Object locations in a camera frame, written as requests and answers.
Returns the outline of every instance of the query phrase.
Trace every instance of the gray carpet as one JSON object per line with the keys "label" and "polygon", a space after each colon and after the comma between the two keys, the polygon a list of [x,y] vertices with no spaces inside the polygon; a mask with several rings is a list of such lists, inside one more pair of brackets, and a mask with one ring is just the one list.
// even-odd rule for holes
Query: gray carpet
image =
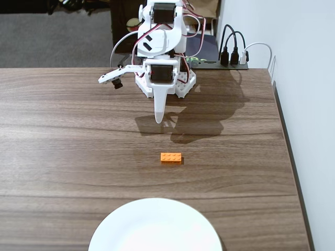
{"label": "gray carpet", "polygon": [[108,10],[2,14],[0,35],[0,67],[109,67]]}

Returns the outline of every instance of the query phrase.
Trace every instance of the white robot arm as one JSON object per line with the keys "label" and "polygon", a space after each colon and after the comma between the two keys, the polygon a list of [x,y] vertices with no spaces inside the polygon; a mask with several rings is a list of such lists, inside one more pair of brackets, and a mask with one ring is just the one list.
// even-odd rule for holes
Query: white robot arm
{"label": "white robot arm", "polygon": [[[196,82],[196,76],[184,57],[187,35],[183,20],[185,11],[187,9],[182,0],[148,0],[145,8],[140,6],[139,20],[144,19],[144,22],[138,29],[132,65],[109,72],[98,80],[99,83],[112,81],[118,89],[122,87],[120,78],[127,72],[134,72],[136,84],[148,98],[154,98],[157,123],[161,123],[164,117],[167,94],[184,98]],[[144,58],[142,65],[134,64],[136,46],[137,56]]]}

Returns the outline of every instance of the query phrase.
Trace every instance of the black cable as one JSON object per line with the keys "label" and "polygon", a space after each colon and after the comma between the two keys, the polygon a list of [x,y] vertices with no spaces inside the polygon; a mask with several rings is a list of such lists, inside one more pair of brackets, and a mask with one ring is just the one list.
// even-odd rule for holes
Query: black cable
{"label": "black cable", "polygon": [[238,30],[232,32],[232,33],[227,37],[227,40],[226,40],[226,43],[225,43],[225,47],[227,47],[227,44],[228,44],[228,41],[229,41],[230,37],[231,37],[232,35],[236,34],[236,33],[238,33],[238,34],[241,35],[242,40],[243,40],[243,46],[244,46],[244,49],[245,49],[245,40],[244,40],[244,36],[243,36],[243,34],[242,34],[241,32],[239,32]]}
{"label": "black cable", "polygon": [[[219,50],[219,60],[220,60],[220,57],[221,57],[221,51],[222,51],[222,46],[224,44],[224,38],[225,38],[225,33],[226,33],[226,28],[227,27],[231,30],[231,32],[235,32],[234,29],[230,25],[225,25],[224,31],[222,32],[222,37],[221,37],[221,44],[220,44],[220,50]],[[237,47],[237,41],[236,41],[236,34],[235,33],[234,33],[234,43],[235,43],[235,47]]]}

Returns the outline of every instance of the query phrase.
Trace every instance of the white wire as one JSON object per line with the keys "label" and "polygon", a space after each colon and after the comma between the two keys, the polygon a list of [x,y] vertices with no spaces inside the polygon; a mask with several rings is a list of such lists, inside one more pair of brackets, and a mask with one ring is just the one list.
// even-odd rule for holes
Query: white wire
{"label": "white wire", "polygon": [[181,58],[192,58],[196,55],[199,54],[199,52],[201,51],[201,48],[203,47],[203,43],[204,43],[204,39],[205,39],[205,28],[206,28],[206,19],[204,17],[201,17],[203,20],[204,20],[204,23],[203,23],[203,30],[202,30],[202,35],[201,35],[201,39],[200,39],[200,46],[199,46],[199,50],[197,51],[197,53],[195,53],[194,55],[192,56],[181,56]]}
{"label": "white wire", "polygon": [[117,48],[117,47],[122,43],[122,41],[124,41],[126,38],[130,37],[131,35],[137,34],[137,33],[138,33],[137,30],[136,30],[136,31],[133,31],[133,32],[131,32],[131,33],[128,33],[128,34],[126,34],[123,38],[121,38],[121,39],[116,43],[116,45],[113,47],[113,50],[111,51],[111,54],[110,54],[109,67],[111,67],[111,60],[112,60],[112,58],[113,58],[113,55],[114,55],[114,53],[115,53],[116,48]]}
{"label": "white wire", "polygon": [[195,37],[195,36],[198,34],[198,32],[200,31],[200,27],[201,27],[200,20],[199,20],[196,16],[191,15],[191,14],[183,14],[183,17],[185,17],[185,16],[187,16],[187,17],[193,17],[193,18],[198,22],[198,30],[197,30],[197,32],[194,33],[193,35],[190,35],[190,36],[188,36],[188,35],[183,35],[183,36],[188,37],[188,38]]}
{"label": "white wire", "polygon": [[270,50],[270,59],[269,59],[268,65],[267,65],[267,69],[269,69],[270,68],[270,64],[271,64],[271,59],[272,59],[272,49],[271,49],[270,45],[268,45],[267,43],[263,43],[263,42],[251,43],[250,45],[248,45],[247,47],[245,47],[244,52],[247,50],[247,48],[249,48],[249,47],[251,47],[251,46],[253,46],[255,44],[262,44],[262,45],[265,45],[265,46],[267,46],[269,48],[269,50]]}
{"label": "white wire", "polygon": [[192,10],[195,11],[195,7],[191,3],[186,3],[186,5],[190,6],[192,8]]}

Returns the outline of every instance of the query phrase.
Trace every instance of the wooden table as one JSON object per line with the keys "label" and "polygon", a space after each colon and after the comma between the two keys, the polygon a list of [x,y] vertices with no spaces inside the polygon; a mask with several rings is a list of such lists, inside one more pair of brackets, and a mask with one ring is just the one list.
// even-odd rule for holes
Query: wooden table
{"label": "wooden table", "polygon": [[[0,69],[0,250],[87,250],[117,207],[164,197],[213,224],[228,251],[309,250],[266,70],[197,71],[185,99],[108,69]],[[160,164],[182,152],[183,165]]]}

